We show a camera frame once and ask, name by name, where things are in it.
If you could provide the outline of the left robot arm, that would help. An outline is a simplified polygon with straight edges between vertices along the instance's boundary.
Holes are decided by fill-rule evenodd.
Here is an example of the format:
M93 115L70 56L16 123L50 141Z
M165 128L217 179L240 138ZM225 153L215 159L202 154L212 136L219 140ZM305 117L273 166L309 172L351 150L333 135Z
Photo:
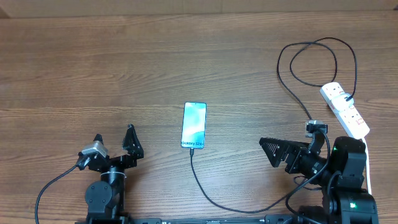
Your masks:
M137 166L137 161L144 157L144 150L132 124L127 126L121 147L125 154L110 157L102 135L97 134L93 142L78 154L79 169L87 167L100 173L100 180L90 184L85 192L88 205L86 223L133 223L130 214L124 211L125 171Z

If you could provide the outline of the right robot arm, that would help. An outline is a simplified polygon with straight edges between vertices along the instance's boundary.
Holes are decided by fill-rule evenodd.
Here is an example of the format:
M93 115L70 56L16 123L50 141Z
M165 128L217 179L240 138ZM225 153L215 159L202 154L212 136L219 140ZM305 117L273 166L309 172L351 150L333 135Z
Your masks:
M269 223L378 224L374 197L362 187L366 166L365 144L342 136L334 145L322 133L310 143L261 138L260 146L271 165L286 162L289 174L302 174L310 184L319 185L320 206L301 206L291 215L269 215Z

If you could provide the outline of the blue Samsung Galaxy smartphone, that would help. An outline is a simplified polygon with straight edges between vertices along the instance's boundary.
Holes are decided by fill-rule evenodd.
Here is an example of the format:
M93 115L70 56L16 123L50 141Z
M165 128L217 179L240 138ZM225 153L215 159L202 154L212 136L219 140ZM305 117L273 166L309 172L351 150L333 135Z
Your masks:
M206 103L186 102L183 111L182 148L205 147Z

